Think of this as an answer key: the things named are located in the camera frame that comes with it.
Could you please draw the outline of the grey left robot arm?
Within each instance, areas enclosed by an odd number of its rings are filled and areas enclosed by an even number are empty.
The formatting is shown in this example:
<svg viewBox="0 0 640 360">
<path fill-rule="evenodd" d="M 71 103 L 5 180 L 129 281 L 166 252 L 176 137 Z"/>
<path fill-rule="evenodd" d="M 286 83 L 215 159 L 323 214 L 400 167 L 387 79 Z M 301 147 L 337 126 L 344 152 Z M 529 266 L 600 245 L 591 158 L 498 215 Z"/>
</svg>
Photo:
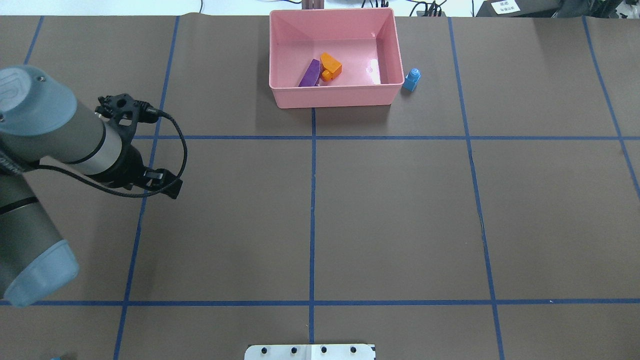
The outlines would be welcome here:
<svg viewBox="0 0 640 360">
<path fill-rule="evenodd" d="M 0 71 L 1 299 L 25 308 L 74 280 L 80 266 L 25 175 L 52 171 L 121 198 L 178 198 L 188 161 L 176 119 L 127 93 L 89 109 L 40 68 Z M 146 165 L 132 144 L 140 123 L 172 123 L 182 144 L 178 173 Z"/>
</svg>

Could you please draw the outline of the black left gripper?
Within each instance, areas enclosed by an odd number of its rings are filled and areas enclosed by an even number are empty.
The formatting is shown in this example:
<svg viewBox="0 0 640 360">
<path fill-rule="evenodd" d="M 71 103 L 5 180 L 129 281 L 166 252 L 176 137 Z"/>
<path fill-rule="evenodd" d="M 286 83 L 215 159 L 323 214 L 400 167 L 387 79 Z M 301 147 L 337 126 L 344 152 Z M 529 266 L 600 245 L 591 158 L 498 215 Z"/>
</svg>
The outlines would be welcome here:
<svg viewBox="0 0 640 360">
<path fill-rule="evenodd" d="M 165 195 L 177 199 L 183 180 L 166 168 L 151 170 L 145 166 L 141 153 L 134 145 L 127 145 L 118 159 L 107 170 L 94 176 L 94 180 L 110 189 L 133 187 L 146 189 L 148 194 Z"/>
</svg>

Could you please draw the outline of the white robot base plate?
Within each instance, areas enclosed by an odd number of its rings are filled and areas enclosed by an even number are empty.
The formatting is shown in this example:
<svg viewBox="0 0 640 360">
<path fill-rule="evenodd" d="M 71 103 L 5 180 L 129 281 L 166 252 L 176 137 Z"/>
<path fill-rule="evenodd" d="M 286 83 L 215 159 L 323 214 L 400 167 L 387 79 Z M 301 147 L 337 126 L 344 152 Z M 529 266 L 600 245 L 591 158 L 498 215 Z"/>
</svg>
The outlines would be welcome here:
<svg viewBox="0 0 640 360">
<path fill-rule="evenodd" d="M 376 360 L 373 344 L 259 344 L 247 347 L 245 360 Z"/>
</svg>

